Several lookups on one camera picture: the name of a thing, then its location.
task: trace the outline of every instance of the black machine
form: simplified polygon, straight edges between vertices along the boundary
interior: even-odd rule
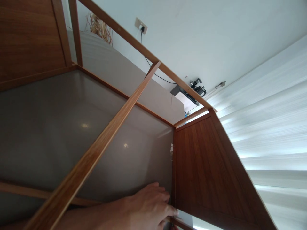
[[[202,83],[201,79],[200,78],[197,78],[196,81],[190,81],[190,87],[192,89],[194,89],[201,97],[205,96],[206,95],[206,90],[203,86],[197,86],[198,83]]]
[[[204,97],[206,95],[206,90],[203,86],[197,86],[199,83],[202,83],[200,78],[197,78],[195,81],[190,81],[190,87],[196,91],[201,97]],[[183,93],[188,97],[196,106],[199,105],[198,101],[195,100],[190,94],[188,94],[183,88],[181,88],[179,85],[176,85],[175,88],[170,92],[172,95],[176,96],[179,92]]]

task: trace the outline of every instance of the wall plate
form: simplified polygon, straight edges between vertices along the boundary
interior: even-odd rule
[[[136,28],[139,28],[140,25],[144,26],[144,27],[145,27],[145,30],[144,30],[143,34],[144,34],[144,35],[146,34],[147,26],[146,26],[139,18],[137,18],[137,19],[135,20],[135,24],[134,24],[134,25],[136,26]]]

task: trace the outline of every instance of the tangled wires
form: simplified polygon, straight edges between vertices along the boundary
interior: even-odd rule
[[[93,34],[98,35],[103,40],[105,40],[107,43],[112,44],[113,46],[113,40],[111,36],[111,28],[100,18],[98,18],[95,14],[89,13],[86,16],[87,23],[90,25],[91,32]]]

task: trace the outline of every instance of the wooden beam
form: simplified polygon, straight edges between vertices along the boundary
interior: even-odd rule
[[[104,85],[105,87],[107,87],[108,89],[112,90],[113,92],[119,94],[120,96],[122,96],[125,99],[129,99],[129,96],[124,94],[122,91],[120,91],[119,89],[111,86],[109,83],[105,82],[104,80],[102,80],[101,78],[99,78],[98,76],[96,76],[95,74],[91,73],[90,71],[88,71],[87,69],[78,66],[78,69],[80,71],[82,71],[83,73],[85,73],[86,75],[90,76],[92,79],[98,81],[100,84]],[[146,106],[140,104],[139,102],[137,102],[135,104],[136,106],[140,107],[141,109],[145,110],[146,112],[148,112],[149,114],[153,115],[154,117],[156,117],[157,119],[159,119],[160,121],[164,122],[165,124],[171,126],[171,127],[175,127],[172,123],[170,123],[169,121],[165,120],[164,118],[160,117],[158,114],[156,114],[155,112],[151,111],[149,108],[147,108]]]
[[[82,52],[81,52],[81,39],[80,39],[80,30],[79,30],[79,21],[78,21],[78,11],[77,11],[77,1],[68,0],[68,4],[69,4],[69,11],[70,11],[71,25],[73,27],[77,63],[79,66],[83,66]]]
[[[178,126],[181,125],[182,123],[185,123],[185,122],[191,120],[192,118],[194,118],[194,117],[196,117],[196,116],[198,116],[198,115],[200,115],[200,114],[202,114],[202,113],[204,113],[204,112],[206,112],[206,111],[208,111],[208,109],[205,108],[205,107],[203,107],[203,108],[201,108],[200,110],[198,110],[198,111],[192,113],[191,115],[189,115],[189,116],[183,118],[182,120],[178,121],[177,123],[174,124],[174,126],[178,127]]]
[[[0,182],[0,191],[18,194],[22,196],[39,198],[39,199],[48,199],[51,196],[51,192],[48,192],[48,191],[23,187],[23,186],[14,185],[11,183],[4,183],[4,182]],[[82,198],[77,198],[77,197],[75,197],[71,201],[71,203],[75,205],[83,206],[83,207],[91,207],[91,206],[102,204],[99,201],[82,199]]]
[[[29,84],[35,81],[43,80],[49,77],[53,77],[55,75],[70,72],[76,69],[77,69],[77,65],[73,64],[72,66],[69,66],[69,67],[64,67],[64,68],[55,69],[55,70],[51,70],[51,71],[47,71],[43,73],[38,73],[38,74],[34,74],[34,75],[22,77],[22,78],[4,81],[0,83],[0,92],[15,88],[18,86],[26,85],[26,84]]]
[[[66,66],[72,65],[65,18],[61,0],[52,0],[53,12],[58,26],[59,37],[61,40],[62,50]]]
[[[133,106],[139,99],[146,85],[153,74],[159,68],[160,62],[154,64],[149,69],[148,74],[124,106],[114,116],[112,121],[106,126],[96,141],[87,150],[77,165],[62,181],[60,186],[52,193],[51,197],[43,204],[36,214],[28,222],[25,229],[53,229],[59,222],[68,205],[79,191],[86,178],[89,176],[98,160],[115,137],[115,134],[124,123]]]
[[[116,33],[118,33],[123,39],[125,39],[136,50],[148,58],[152,63],[160,61],[154,56],[148,49],[146,49],[137,39],[129,34],[123,27],[121,27],[113,18],[111,18],[106,12],[104,12],[96,3],[92,0],[79,0],[85,7],[97,15],[102,21],[110,26]],[[168,75],[174,82],[187,91],[192,97],[194,97],[205,108],[209,109],[212,106],[206,102],[198,93],[196,93],[190,86],[188,86],[183,80],[181,80],[174,72],[172,72],[166,65],[161,63],[160,70]]]

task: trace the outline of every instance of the sheer curtain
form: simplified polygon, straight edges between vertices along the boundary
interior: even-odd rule
[[[307,36],[207,101],[278,229],[306,230]]]

